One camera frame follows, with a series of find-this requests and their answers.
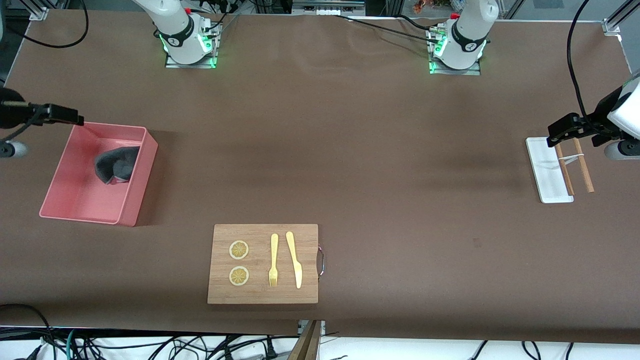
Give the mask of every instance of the wooden fork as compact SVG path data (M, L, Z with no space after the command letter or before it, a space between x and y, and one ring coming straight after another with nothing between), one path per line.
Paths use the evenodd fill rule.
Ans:
M271 269L269 270L269 286L278 286L278 270L276 258L278 257L278 234L271 235Z

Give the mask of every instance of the wooden handle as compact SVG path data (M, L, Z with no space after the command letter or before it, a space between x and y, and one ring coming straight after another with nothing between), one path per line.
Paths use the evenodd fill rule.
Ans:
M580 146L580 140L573 138L573 145L575 146L575 150L578 152L578 154L582 154L582 146ZM580 171L582 172L582 178L584 179L584 185L587 187L587 192L596 192L596 190L593 188L591 176L589 175L589 169L587 168L587 161L584 159L584 156L580 156L578 158L578 161L580 162Z
M276 258L278 257L278 234L271 235L271 267L276 267Z
M564 184L566 185L566 191L569 195L573 196L575 193L573 192L573 185L571 184L571 178L569 177L569 171L566 169L566 163L561 158L564 157L562 155L562 148L560 148L560 144L556 144L556 154L558 155L558 161L560 161L560 169L562 170L562 176L564 177Z
M294 263L298 262L298 259L296 258L296 242L293 238L293 233L290 231L287 231L287 244L289 245L289 252L291 252L291 259L293 259Z

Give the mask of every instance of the wooden knife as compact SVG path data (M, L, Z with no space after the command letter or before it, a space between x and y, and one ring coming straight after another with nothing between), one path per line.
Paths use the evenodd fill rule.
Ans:
M291 259L293 260L293 270L296 272L296 287L300 289L300 286L302 286L302 264L300 264L296 258L296 242L293 238L293 233L287 231L286 235L289 251L291 252Z

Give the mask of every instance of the wooden stick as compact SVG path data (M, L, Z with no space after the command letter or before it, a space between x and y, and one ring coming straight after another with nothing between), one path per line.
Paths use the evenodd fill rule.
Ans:
M582 154L582 146L580 146L580 140L573 138L573 144L578 154ZM593 183L591 182L591 176L589 175L589 169L587 168L587 161L584 159L584 156L579 156L578 160L580 161L580 171L582 172L584 184L585 186L587 186L587 192L596 192L596 190L593 188Z
M562 155L562 148L560 148L560 144L556 144L555 148L556 148L556 154L558 155L558 161L560 161L560 169L562 170L562 176L564 177L564 184L566 185L566 191L569 193L569 195L574 196L575 193L573 192L573 185L571 184L569 171L567 171L566 169L566 163L564 162L564 159L561 159L564 157L564 155Z

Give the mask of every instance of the teal cable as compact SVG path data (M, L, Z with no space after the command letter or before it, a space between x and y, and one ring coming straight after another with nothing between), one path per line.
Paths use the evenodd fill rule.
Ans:
M76 330L72 329L67 336L67 360L71 360L71 340L74 338L74 331Z

